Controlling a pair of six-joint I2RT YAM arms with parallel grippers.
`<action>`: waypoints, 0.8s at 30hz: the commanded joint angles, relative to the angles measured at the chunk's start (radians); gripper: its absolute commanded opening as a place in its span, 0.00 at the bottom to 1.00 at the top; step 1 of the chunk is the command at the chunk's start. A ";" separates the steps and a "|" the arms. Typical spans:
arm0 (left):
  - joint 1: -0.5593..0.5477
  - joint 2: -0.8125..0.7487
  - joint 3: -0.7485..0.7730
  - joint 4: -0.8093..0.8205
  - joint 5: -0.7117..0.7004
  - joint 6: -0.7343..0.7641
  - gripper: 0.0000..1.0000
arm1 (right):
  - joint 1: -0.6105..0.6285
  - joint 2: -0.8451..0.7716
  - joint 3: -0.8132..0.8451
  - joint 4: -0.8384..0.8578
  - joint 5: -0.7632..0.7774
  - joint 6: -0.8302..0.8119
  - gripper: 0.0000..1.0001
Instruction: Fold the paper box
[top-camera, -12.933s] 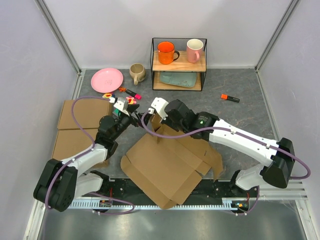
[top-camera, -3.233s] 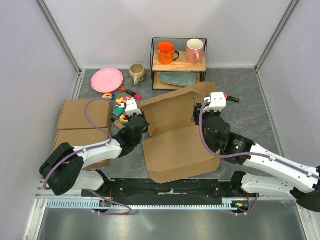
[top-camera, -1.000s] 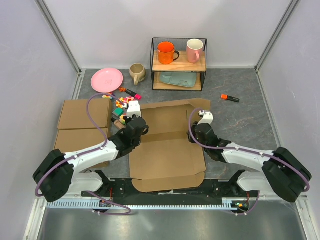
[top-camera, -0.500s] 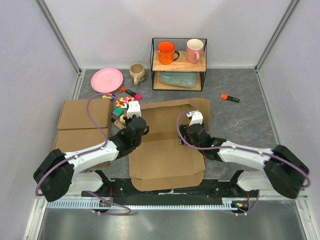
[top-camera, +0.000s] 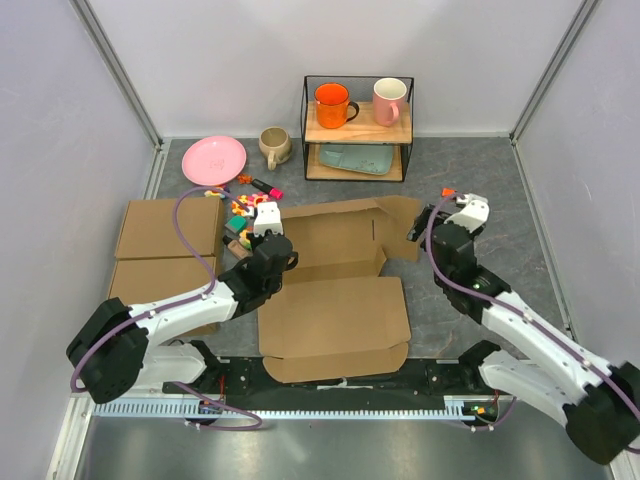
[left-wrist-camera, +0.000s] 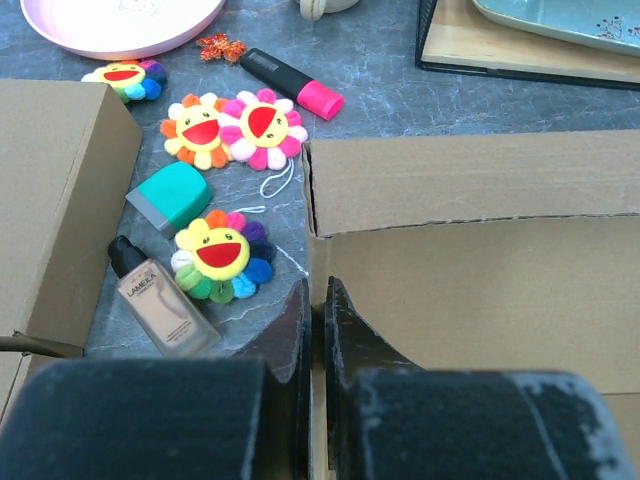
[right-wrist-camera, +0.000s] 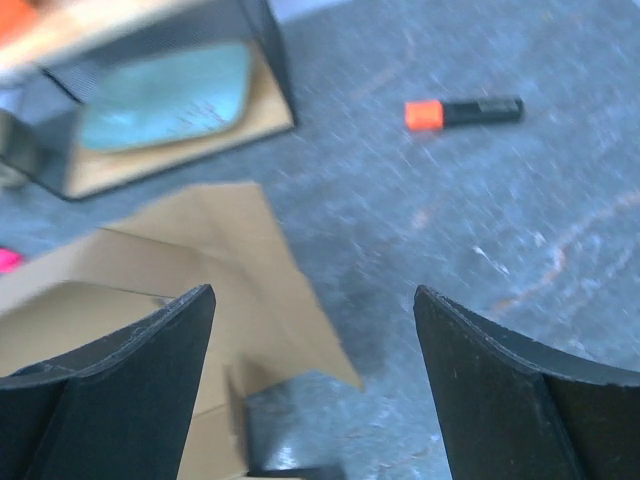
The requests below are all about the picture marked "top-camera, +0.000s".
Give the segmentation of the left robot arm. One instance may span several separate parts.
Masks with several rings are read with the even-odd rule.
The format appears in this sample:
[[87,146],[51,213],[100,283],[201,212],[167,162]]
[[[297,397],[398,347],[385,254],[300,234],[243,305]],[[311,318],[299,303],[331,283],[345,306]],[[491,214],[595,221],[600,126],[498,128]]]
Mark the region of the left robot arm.
[[165,382],[208,393],[219,382],[218,367],[192,344],[172,339],[208,324],[222,323],[262,306],[282,286],[298,254],[284,235],[259,238],[252,256],[203,287],[164,300],[127,306],[103,301],[71,341],[66,355],[74,367],[70,386],[97,404],[132,388]]

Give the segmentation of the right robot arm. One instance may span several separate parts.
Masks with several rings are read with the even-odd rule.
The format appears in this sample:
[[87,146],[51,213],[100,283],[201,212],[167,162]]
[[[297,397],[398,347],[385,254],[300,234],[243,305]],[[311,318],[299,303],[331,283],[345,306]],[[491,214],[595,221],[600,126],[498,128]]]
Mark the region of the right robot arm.
[[507,393],[553,419],[590,460],[607,465],[639,451],[639,369],[616,366],[567,337],[536,313],[499,276],[478,263],[475,240],[484,230],[487,199],[453,192],[458,210],[428,204],[407,234],[425,250],[435,284],[450,304],[506,339],[520,361],[491,343],[471,348],[476,359],[458,368],[467,392]]

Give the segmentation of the brown cardboard box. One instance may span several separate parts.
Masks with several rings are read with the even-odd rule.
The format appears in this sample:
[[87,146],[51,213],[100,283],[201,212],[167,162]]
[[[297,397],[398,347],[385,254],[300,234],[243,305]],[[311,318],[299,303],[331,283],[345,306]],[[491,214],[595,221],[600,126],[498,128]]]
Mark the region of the brown cardboard box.
[[259,351],[280,383],[392,373],[408,357],[402,281],[388,260],[415,262],[407,235],[417,199],[371,197],[284,208],[284,233],[299,254],[282,289],[258,310]]

